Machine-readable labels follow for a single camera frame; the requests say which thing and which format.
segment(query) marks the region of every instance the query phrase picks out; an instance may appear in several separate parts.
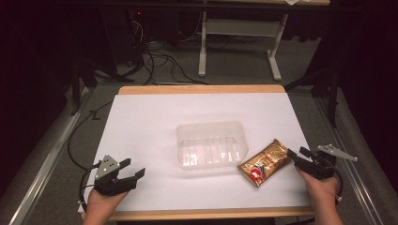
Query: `gray carpet floor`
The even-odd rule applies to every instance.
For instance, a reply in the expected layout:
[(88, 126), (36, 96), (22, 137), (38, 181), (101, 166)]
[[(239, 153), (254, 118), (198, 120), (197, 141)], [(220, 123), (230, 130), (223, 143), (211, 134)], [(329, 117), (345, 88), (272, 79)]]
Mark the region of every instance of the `gray carpet floor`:
[[(277, 52), (277, 62), (283, 77), (281, 82), (274, 82), (270, 73), (265, 50), (270, 48), (271, 39), (253, 41), (252, 38), (234, 37), (223, 48), (222, 39), (210, 41), (212, 48), (207, 50), (207, 75), (197, 76), (199, 46), (190, 41), (177, 47), (155, 43), (150, 45), (152, 53), (172, 55), (181, 65), (186, 76), (193, 80), (208, 84), (288, 84), (300, 78), (308, 66), (318, 41), (300, 43), (297, 39), (282, 41)], [(151, 61), (145, 55), (145, 63), (149, 67)], [(154, 60), (155, 69), (149, 84), (176, 84), (188, 82), (181, 70), (170, 61), (162, 58)], [(128, 68), (119, 66), (119, 72)], [(98, 78), (97, 88), (85, 93), (87, 101), (81, 108), (78, 124), (89, 115), (89, 111), (109, 102), (123, 85), (143, 85), (149, 78), (147, 69), (142, 68), (130, 76), (135, 83), (120, 83), (113, 80)], [(310, 94), (311, 87), (298, 87), (289, 92), (292, 105), (311, 148), (319, 144), (332, 143), (353, 156), (359, 157), (355, 163), (338, 161), (338, 169), (344, 177), (343, 201), (338, 210), (345, 224), (398, 224), (398, 201), (396, 192), (381, 171), (366, 141), (352, 118), (344, 101), (343, 93), (339, 93), (337, 107), (337, 128), (332, 128), (325, 118), (325, 98), (314, 98)], [(32, 152), (29, 159), (21, 167), (13, 183), (0, 201), (0, 224), (8, 224), (18, 210), (26, 191), (31, 187), (43, 161), (51, 153), (55, 145), (61, 145), (59, 159), (54, 170), (45, 182), (45, 188), (38, 193), (27, 214), (24, 224), (81, 224), (82, 219), (77, 213), (77, 187), (83, 171), (70, 160), (67, 145), (59, 142), (70, 121), (69, 115), (73, 104), (71, 100), (64, 112), (49, 129), (45, 137)], [(85, 166), (93, 163), (100, 137), (105, 127), (111, 105), (97, 113), (100, 120), (87, 120), (77, 130), (70, 142), (71, 152), (77, 161)], [(276, 224), (295, 221), (295, 217), (278, 217)]]

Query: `gold foil wrapper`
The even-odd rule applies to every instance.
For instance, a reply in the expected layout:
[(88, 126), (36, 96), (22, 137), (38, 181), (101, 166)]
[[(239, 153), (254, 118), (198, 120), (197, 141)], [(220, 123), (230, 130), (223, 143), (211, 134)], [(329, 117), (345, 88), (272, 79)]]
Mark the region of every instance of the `gold foil wrapper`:
[(258, 188), (280, 168), (290, 162), (287, 148), (278, 140), (237, 167)]

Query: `background table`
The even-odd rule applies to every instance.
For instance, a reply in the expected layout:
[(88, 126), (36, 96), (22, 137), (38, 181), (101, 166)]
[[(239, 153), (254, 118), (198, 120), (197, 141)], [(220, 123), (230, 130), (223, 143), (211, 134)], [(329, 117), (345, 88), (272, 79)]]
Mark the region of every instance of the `background table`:
[[(95, 161), (104, 155), (116, 161), (131, 158), (131, 165), (120, 171), (119, 178), (142, 168), (146, 171), (111, 220), (312, 215), (305, 184), (293, 163), (260, 188), (236, 167), (202, 171), (179, 168), (178, 125), (233, 120), (244, 127), (249, 147), (244, 160), (274, 138), (295, 151), (308, 147), (288, 95), (279, 85), (121, 88)], [(90, 174), (88, 184), (93, 183), (94, 174)]]

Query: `table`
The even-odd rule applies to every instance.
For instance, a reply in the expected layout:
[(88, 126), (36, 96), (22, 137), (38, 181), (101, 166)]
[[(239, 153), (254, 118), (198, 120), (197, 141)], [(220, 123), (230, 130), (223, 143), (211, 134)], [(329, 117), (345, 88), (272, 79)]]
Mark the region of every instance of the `table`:
[[(274, 138), (292, 150), (308, 147), (288, 95), (279, 85), (122, 87), (115, 96), (95, 162), (108, 154), (116, 161), (131, 158), (131, 165), (120, 171), (119, 178), (142, 168), (146, 171), (111, 220), (313, 215), (305, 184), (293, 163), (260, 188), (236, 167), (201, 171), (178, 167), (178, 125), (231, 120), (244, 126), (249, 147), (244, 160)], [(93, 183), (94, 174), (88, 184)]]
[[(245, 3), (258, 3), (258, 4), (294, 4), (293, 1), (284, 0), (216, 0), (221, 3), (238, 2)], [(297, 1), (295, 4), (311, 5), (311, 6), (328, 6), (329, 0), (315, 0), (315, 1)], [(275, 59), (275, 54), (278, 50), (279, 43), (281, 42), (283, 30), (286, 26), (288, 14), (283, 14), (278, 22), (263, 22), (263, 21), (241, 21), (241, 20), (220, 20), (208, 19), (207, 12), (202, 13), (202, 43), (199, 54), (199, 71), (200, 77), (206, 76), (206, 61), (207, 61), (207, 34), (217, 35), (238, 35), (238, 36), (251, 36), (251, 37), (272, 37), (274, 44), (271, 50), (266, 50), (268, 62), (272, 71), (274, 81), (279, 82), (282, 80), (281, 72), (279, 71), (278, 64)]]

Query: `plastic container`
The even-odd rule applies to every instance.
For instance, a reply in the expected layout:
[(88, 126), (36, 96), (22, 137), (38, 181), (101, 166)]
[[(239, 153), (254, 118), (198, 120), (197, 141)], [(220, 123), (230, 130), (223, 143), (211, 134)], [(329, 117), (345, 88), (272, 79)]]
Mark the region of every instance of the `plastic container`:
[(237, 166), (248, 147), (238, 121), (180, 125), (178, 161), (184, 170)]

